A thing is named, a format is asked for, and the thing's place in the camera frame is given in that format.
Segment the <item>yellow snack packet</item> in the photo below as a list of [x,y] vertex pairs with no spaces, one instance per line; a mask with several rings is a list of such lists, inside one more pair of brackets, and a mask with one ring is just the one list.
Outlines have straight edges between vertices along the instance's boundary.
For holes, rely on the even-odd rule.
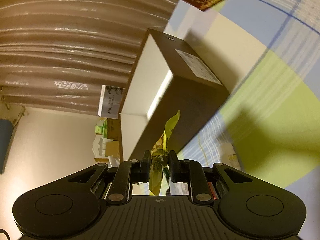
[[168,142],[172,135],[172,132],[180,119],[180,110],[171,117],[165,124],[164,132],[158,141],[154,144],[150,156],[150,178],[149,178],[149,191],[157,196],[160,193],[163,169],[168,166]]

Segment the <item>yellow brown small carton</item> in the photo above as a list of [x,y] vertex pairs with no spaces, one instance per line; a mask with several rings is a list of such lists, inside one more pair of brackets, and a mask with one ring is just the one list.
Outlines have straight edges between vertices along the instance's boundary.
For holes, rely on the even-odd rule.
[[119,149],[119,141],[112,140],[107,141],[105,145],[105,157],[112,156],[116,161],[120,162],[120,149]]

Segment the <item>white scalloped holder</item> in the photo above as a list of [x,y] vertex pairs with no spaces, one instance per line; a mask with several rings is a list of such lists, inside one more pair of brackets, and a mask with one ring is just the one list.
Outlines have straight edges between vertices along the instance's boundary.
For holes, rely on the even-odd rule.
[[96,134],[92,143],[92,152],[95,159],[105,159],[106,144],[110,142],[110,139],[104,138],[103,135]]

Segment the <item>brown cardboard carton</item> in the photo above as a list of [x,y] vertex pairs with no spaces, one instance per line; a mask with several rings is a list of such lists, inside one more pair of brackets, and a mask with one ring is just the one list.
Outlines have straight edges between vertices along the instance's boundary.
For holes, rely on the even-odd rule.
[[118,140],[121,136],[120,121],[118,119],[107,119],[107,139]]

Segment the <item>green white small box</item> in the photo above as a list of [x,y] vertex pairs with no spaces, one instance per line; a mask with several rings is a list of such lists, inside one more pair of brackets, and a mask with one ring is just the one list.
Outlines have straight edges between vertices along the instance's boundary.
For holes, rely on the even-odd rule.
[[100,118],[95,124],[95,133],[97,135],[102,135],[103,138],[107,138],[107,119]]

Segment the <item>white printed carton box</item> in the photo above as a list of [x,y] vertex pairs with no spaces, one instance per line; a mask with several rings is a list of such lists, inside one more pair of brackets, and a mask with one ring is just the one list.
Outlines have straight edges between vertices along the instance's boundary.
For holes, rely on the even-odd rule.
[[98,115],[102,118],[117,119],[123,92],[123,88],[102,85]]

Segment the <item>brown cardboard storage box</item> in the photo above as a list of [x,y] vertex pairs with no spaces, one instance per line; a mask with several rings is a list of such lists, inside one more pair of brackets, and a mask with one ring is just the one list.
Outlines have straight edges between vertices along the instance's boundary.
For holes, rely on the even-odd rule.
[[176,113],[168,149],[179,152],[229,96],[227,88],[182,39],[148,29],[120,104],[121,155],[141,159]]

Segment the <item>beige pleated curtain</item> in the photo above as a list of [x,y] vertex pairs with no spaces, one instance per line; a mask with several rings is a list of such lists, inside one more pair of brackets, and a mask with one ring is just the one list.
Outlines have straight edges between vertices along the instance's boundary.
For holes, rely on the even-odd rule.
[[178,0],[1,0],[1,101],[97,114]]

